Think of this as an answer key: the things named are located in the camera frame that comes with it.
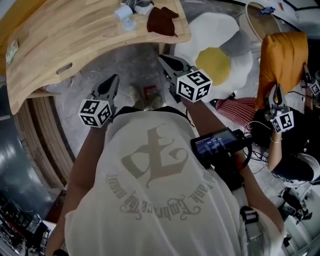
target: concrete floor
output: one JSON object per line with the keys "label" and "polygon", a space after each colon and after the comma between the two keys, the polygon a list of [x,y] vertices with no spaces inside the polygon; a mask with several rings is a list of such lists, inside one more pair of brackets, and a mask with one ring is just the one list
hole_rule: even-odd
{"label": "concrete floor", "polygon": [[[182,7],[190,23],[204,12],[223,13],[236,17],[242,13],[241,5],[215,0],[181,0]],[[283,32],[294,29],[278,20]],[[245,87],[236,92],[237,98],[255,97],[258,90],[260,48],[252,45],[253,67],[250,71]],[[158,45],[152,43],[129,45],[107,52],[85,66],[76,77],[75,84],[66,89],[60,96],[55,97],[56,108],[64,129],[66,138],[75,156],[78,155],[81,146],[87,136],[89,128],[84,126],[78,117],[78,108],[83,99],[90,93],[93,85],[101,79],[106,79],[112,74],[120,77],[120,86],[115,98],[115,106],[118,110],[123,106],[132,106],[128,84],[134,84],[141,88],[155,85],[159,89],[164,103],[184,112],[184,106],[176,104],[169,94],[169,83],[163,74],[163,69],[157,62]],[[217,114],[220,120],[232,130],[240,129],[227,118]],[[280,201],[276,195],[284,188],[283,183],[273,177],[262,162],[251,160],[249,166],[265,194],[275,204]]]}

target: person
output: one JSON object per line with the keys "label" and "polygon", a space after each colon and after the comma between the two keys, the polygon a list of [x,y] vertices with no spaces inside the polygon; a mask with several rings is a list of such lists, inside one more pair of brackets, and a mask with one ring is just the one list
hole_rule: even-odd
{"label": "person", "polygon": [[[108,127],[90,129],[46,255],[61,248],[70,256],[245,255],[239,204],[193,154],[188,118],[169,106],[142,111],[142,98],[136,93],[134,99]],[[200,135],[225,128],[202,101],[182,103]],[[232,157],[236,163],[244,159],[242,152]],[[250,168],[239,173],[248,206],[263,227],[264,255],[277,255],[281,215]]]}
{"label": "person", "polygon": [[268,148],[268,169],[290,183],[319,183],[320,145],[319,111],[314,108],[312,91],[305,91],[304,114],[293,111],[294,127],[278,134],[265,118],[264,109],[256,110],[253,97],[216,99],[211,102],[216,111],[236,124],[250,129],[253,142]]}

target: wooden table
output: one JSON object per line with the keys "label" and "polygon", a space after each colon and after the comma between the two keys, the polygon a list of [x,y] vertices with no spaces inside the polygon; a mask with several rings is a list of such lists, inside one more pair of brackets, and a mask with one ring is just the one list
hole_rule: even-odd
{"label": "wooden table", "polygon": [[154,0],[158,8],[179,14],[175,36],[147,31],[148,17],[134,14],[134,31],[127,32],[115,17],[120,0],[47,0],[8,40],[19,50],[6,67],[11,111],[16,114],[36,89],[75,75],[87,63],[112,49],[137,43],[176,44],[190,39],[188,22],[179,0]]}

